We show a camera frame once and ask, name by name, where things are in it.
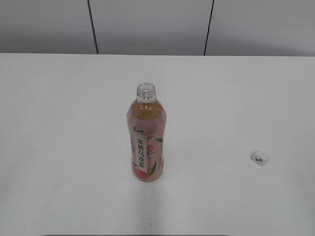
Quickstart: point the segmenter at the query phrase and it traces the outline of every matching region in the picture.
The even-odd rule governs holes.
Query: black line
[[[213,12],[213,5],[215,3],[215,0],[212,1],[212,7],[211,7],[211,13],[210,13],[210,18],[209,18],[209,25],[208,25],[208,32],[207,32],[207,39],[206,39],[206,45],[205,45],[205,51],[203,52],[203,55],[206,55],[207,51],[207,46],[208,46],[208,38],[209,38],[209,31],[210,31],[210,23],[211,23],[211,18],[212,18],[212,12]]]
[[[94,23],[93,23],[93,18],[92,18],[90,0],[88,0],[88,8],[89,8],[90,20],[91,20],[91,25],[92,25],[92,33],[93,33],[93,38],[94,38],[94,44],[95,44],[96,54],[99,54],[99,53],[98,53],[97,41],[96,41],[96,35],[95,35],[95,29],[94,29]]]

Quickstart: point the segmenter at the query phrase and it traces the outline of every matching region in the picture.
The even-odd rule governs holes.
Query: bottle label
[[[163,169],[163,133],[161,130],[153,136],[131,136],[132,164],[141,179],[161,173]]]
[[[139,170],[148,172],[148,157],[147,157],[147,138],[134,136],[135,143],[135,161]]]

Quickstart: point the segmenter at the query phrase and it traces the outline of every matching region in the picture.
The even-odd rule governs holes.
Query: peach oolong tea bottle
[[[139,180],[151,182],[163,172],[166,113],[153,84],[139,84],[136,98],[127,113],[132,171]]]

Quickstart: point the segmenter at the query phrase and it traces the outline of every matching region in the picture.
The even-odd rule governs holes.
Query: brand logo
[[[136,126],[133,127],[133,131],[138,134],[144,134],[144,129],[137,129]]]

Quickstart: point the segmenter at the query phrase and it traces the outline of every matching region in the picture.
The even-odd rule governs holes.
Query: white tabletop
[[[0,235],[314,236],[314,74],[315,58],[0,54]],[[167,112],[153,183],[130,165],[143,81]]]

